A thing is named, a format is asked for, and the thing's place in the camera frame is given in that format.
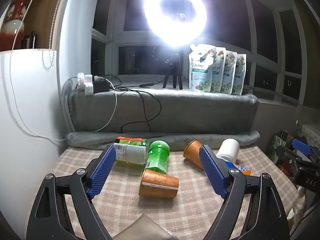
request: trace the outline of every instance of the gray cushion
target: gray cushion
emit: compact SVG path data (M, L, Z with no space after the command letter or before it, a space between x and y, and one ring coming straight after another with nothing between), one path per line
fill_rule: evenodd
M160 115L150 121L151 131L178 134L228 134L247 132L258 107L254 95L227 95L179 90L145 89L162 104ZM86 96L73 90L68 98L68 108L75 131L95 131L109 120L115 105L114 91ZM159 111L155 98L141 93L148 119ZM120 133L121 126L134 121L144 121L140 95L133 91L117 92L118 105L114 117L103 132ZM146 123L124 127L123 132L149 131Z

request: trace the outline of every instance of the screw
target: screw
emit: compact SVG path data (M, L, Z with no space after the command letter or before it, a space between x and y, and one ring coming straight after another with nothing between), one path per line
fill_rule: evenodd
M232 174L238 174L239 173L239 170L238 169L230 169L230 172Z
M263 173L262 177L264 177L265 179L270 179L270 175L268 173Z
M82 175L82 174L84 174L85 173L85 169L79 169L79 170L77 170L77 174L78 175Z
M53 178L53 174L49 173L45 176L45 179L52 179Z

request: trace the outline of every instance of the ring light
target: ring light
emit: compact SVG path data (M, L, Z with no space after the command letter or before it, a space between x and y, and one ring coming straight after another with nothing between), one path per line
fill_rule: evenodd
M207 13L201 0L189 0L195 8L196 17L192 22L172 20L162 13L161 0L145 0L144 11L150 28L164 42L177 48L190 43L205 27Z

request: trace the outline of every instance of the paper cup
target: paper cup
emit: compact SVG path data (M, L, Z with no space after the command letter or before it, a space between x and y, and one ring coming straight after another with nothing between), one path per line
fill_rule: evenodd
M216 156L218 158L225 159L228 162L236 163L239 149L240 149L239 143L236 140L229 138L222 142Z
M187 158L189 161L193 162L199 168L203 169L199 158L199 150L202 144L198 140L193 140L188 144L183 152L183 157Z
M145 169L141 178L139 196L174 198L178 189L178 178Z

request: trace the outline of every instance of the tripod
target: tripod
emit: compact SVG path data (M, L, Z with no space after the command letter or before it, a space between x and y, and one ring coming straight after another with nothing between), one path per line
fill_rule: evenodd
M181 77L181 68L180 68L180 57L179 57L179 50L174 48L173 53L173 63L170 65L163 82L162 88L167 86L169 75L173 77L173 88L177 88L177 79L179 82L179 89L182 90L182 77Z

